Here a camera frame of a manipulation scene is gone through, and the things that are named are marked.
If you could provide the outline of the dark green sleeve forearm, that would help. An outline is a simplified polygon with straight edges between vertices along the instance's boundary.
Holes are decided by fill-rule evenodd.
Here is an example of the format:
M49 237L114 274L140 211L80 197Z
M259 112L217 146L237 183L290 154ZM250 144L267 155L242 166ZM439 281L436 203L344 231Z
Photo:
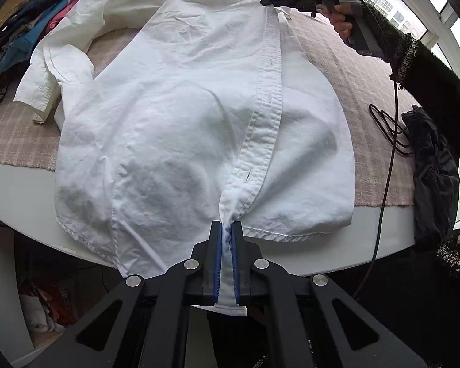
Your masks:
M435 122L460 158L460 78L431 50L392 26L374 7L362 4L363 15L390 64L391 79L407 90Z

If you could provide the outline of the person right hand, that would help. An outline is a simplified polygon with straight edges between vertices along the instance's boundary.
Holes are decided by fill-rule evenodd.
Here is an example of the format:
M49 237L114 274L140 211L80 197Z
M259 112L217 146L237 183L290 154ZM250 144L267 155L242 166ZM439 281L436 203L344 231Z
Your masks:
M348 45L352 31L352 23L347 20L347 15L352 14L350 3L335 5L332 11L324 4L318 4L316 11L333 25L335 32L340 36L341 40Z

